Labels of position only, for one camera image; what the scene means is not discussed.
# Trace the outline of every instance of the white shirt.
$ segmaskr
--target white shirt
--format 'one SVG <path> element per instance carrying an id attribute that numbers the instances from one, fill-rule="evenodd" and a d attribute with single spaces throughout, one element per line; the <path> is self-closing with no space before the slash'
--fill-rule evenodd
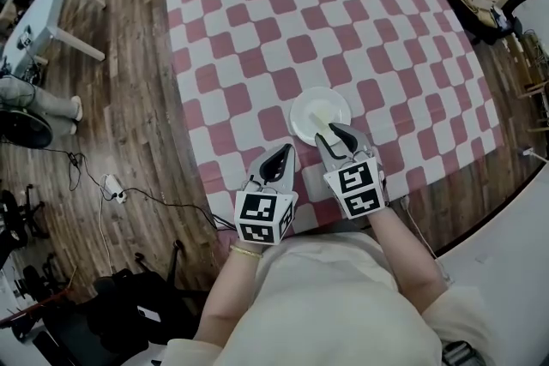
<path id="1" fill-rule="evenodd" d="M 225 348 L 171 340 L 162 366 L 435 366 L 443 345 L 458 340 L 492 366 L 492 339 L 476 289 L 450 288 L 420 315 L 398 292 L 379 245 L 345 233 L 268 249 L 256 299 Z"/>

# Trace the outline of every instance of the person's right arm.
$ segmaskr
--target person's right arm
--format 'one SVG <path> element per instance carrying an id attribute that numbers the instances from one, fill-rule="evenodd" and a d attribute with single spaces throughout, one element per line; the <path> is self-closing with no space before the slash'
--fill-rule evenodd
<path id="1" fill-rule="evenodd" d="M 448 289 L 437 263 L 390 207 L 368 219 L 401 294 L 423 313 Z"/>

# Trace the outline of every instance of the person's left arm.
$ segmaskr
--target person's left arm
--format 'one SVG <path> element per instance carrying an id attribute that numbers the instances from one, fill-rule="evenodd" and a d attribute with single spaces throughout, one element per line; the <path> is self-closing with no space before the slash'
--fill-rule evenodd
<path id="1" fill-rule="evenodd" d="M 255 253 L 262 246 L 237 241 L 235 245 Z M 251 305 L 259 258 L 232 251 L 204 305 L 194 340 L 225 346 L 238 321 Z"/>

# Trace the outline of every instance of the white plate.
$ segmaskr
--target white plate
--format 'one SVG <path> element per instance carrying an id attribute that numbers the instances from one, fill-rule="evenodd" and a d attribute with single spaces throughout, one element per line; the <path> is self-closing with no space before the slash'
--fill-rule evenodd
<path id="1" fill-rule="evenodd" d="M 303 142 L 315 146 L 315 135 L 319 133 L 328 145 L 335 145 L 340 138 L 329 129 L 329 123 L 351 123 L 349 104 L 331 88 L 310 88 L 293 101 L 290 124 Z"/>

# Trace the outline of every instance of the bracelet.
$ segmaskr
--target bracelet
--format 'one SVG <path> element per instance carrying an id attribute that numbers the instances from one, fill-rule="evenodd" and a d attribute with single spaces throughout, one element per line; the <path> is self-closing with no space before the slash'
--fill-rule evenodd
<path id="1" fill-rule="evenodd" d="M 230 246 L 231 250 L 234 250 L 237 253 L 240 253 L 242 255 L 248 255 L 253 258 L 257 258 L 258 260 L 263 258 L 263 255 L 257 252 L 252 252 L 251 250 L 241 249 L 240 247 L 235 246 L 234 244 L 231 244 Z"/>

